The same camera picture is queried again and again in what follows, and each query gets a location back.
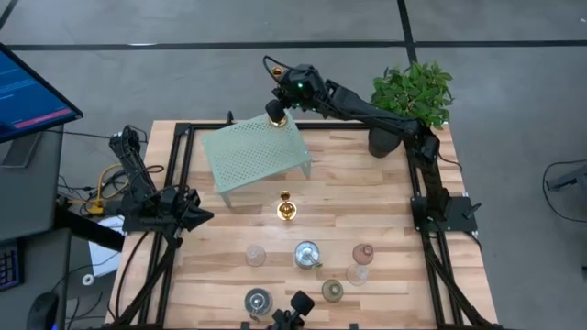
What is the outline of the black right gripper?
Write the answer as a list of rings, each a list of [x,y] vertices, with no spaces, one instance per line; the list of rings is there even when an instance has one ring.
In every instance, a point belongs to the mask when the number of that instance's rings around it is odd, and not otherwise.
[[[310,64],[282,67],[284,74],[277,81],[277,100],[284,109],[325,113],[327,88],[318,70]]]

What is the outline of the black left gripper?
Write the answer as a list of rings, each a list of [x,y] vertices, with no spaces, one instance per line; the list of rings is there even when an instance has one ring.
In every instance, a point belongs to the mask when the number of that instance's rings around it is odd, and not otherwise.
[[[200,203],[196,189],[170,186],[161,190],[158,213],[170,216],[182,228],[192,231],[214,217],[213,213],[201,209]]]

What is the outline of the clear glass candle holder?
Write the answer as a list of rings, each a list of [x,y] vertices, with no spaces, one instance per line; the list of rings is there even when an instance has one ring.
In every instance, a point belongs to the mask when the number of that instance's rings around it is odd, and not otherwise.
[[[261,246],[250,245],[247,247],[245,260],[251,267],[260,267],[266,260],[266,251]]]
[[[369,268],[361,264],[352,264],[346,271],[347,280],[354,286],[365,284],[369,278]]]

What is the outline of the short gold candlestick holder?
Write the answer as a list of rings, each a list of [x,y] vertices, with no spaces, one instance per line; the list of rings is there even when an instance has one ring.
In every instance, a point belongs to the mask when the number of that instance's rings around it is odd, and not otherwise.
[[[288,191],[280,192],[281,202],[277,206],[277,215],[283,221],[292,221],[297,216],[297,206],[291,201]]]

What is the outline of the silver candle jar orange label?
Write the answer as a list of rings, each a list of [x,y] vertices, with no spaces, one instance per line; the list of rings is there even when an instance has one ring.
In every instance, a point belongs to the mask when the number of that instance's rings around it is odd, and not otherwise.
[[[259,321],[268,314],[273,306],[273,298],[269,291],[262,288],[253,288],[244,298],[244,306],[252,320]]]

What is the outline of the silver candle jar white label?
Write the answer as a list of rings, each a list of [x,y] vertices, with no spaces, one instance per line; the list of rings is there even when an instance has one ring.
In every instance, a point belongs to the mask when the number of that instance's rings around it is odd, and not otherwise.
[[[294,251],[294,262],[303,270],[321,267],[320,250],[317,244],[312,241],[303,241],[299,243]]]

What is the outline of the green glass candle holder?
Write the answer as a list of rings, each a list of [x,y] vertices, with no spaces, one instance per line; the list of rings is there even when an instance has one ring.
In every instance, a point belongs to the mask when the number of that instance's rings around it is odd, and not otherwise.
[[[344,295],[344,288],[338,280],[326,280],[321,289],[322,295],[327,302],[337,303]]]

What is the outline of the pink glass candle holder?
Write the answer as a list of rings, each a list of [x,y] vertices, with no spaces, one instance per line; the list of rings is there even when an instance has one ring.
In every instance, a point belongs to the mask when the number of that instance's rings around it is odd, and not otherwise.
[[[371,244],[358,244],[353,248],[352,257],[359,265],[368,265],[374,258],[374,248]]]

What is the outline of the green perforated metal shelf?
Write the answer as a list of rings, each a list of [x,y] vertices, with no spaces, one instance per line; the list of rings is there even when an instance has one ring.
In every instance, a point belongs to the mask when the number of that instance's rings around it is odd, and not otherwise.
[[[259,115],[209,133],[201,143],[227,207],[230,192],[269,176],[299,167],[311,177],[312,156],[289,112],[278,125]]]

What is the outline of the white paper sheet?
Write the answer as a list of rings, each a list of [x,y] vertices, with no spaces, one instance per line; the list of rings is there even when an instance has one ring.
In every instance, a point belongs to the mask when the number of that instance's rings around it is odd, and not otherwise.
[[[125,218],[123,215],[117,215],[107,217],[106,219],[99,221],[98,224],[100,226],[114,229],[119,234],[125,236],[126,232],[122,229],[124,220]],[[96,278],[105,276],[118,269],[121,260],[119,252],[107,247],[99,246],[94,242],[89,242],[88,247],[93,264],[92,272]]]

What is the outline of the green potted plant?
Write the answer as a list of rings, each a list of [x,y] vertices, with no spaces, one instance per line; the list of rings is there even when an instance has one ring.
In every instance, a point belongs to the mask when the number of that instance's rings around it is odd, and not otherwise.
[[[371,104],[400,118],[406,131],[398,136],[383,129],[372,128],[368,135],[368,151],[373,157],[384,158],[402,142],[417,148],[430,135],[450,120],[453,105],[448,82],[452,76],[434,62],[413,62],[401,70],[386,69],[373,80]]]

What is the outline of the black computer mouse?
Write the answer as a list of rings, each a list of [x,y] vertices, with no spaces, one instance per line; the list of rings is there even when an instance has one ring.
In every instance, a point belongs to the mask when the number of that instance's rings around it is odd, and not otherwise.
[[[43,292],[31,304],[26,330],[57,330],[59,295],[52,291]]]

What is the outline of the black keyboard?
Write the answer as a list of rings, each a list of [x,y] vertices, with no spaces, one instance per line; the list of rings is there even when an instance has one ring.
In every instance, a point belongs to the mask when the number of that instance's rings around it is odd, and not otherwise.
[[[0,292],[21,285],[23,281],[23,257],[19,242],[0,242]]]

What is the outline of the grey stand foot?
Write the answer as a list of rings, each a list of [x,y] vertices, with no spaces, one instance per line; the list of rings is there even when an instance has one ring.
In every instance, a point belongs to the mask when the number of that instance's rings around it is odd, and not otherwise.
[[[587,194],[587,165],[547,181],[547,188],[550,191],[560,191],[572,185],[577,185],[583,193]]]

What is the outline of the black aluminium table frame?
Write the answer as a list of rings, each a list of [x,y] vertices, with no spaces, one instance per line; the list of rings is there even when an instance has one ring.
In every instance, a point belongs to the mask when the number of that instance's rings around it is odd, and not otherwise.
[[[298,292],[315,307],[305,327],[321,330],[504,330],[498,324],[480,247],[471,233],[416,229],[411,202],[423,185],[403,150],[385,159],[367,151],[367,130],[358,123],[302,121],[299,129],[313,162],[311,177],[288,170],[231,192],[227,207],[216,192],[202,138],[220,122],[158,121],[146,150],[149,165],[162,166],[155,184],[195,188],[214,218],[183,235],[178,250],[158,235],[127,236],[110,325],[130,330],[262,329],[244,298],[253,288],[270,292],[273,308],[286,310]],[[277,215],[288,191],[297,216]],[[322,266],[301,269],[294,251],[303,241],[320,250]],[[374,248],[369,278],[347,280],[358,244]],[[265,249],[251,267],[247,247]],[[321,292],[327,280],[344,288],[339,302]]]

